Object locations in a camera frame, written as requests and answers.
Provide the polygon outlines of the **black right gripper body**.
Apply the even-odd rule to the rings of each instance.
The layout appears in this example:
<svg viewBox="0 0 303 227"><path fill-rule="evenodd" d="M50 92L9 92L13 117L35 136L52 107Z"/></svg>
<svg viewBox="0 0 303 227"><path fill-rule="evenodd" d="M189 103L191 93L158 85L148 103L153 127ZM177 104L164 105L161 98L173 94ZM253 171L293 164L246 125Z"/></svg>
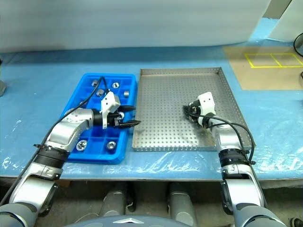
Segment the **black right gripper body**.
<svg viewBox="0 0 303 227"><path fill-rule="evenodd" d="M201 114L200 101L198 99L189 103L188 112L190 120L198 120Z"/></svg>

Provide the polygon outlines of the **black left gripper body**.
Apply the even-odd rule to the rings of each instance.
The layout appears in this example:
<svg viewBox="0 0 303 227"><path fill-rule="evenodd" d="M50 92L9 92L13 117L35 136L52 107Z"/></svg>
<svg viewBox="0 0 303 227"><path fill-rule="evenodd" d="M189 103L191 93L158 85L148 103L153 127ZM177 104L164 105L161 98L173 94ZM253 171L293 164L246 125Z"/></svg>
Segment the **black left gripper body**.
<svg viewBox="0 0 303 227"><path fill-rule="evenodd" d="M109 113L107 116L107 125L109 127L124 128L122 120L125 114L123 112Z"/></svg>

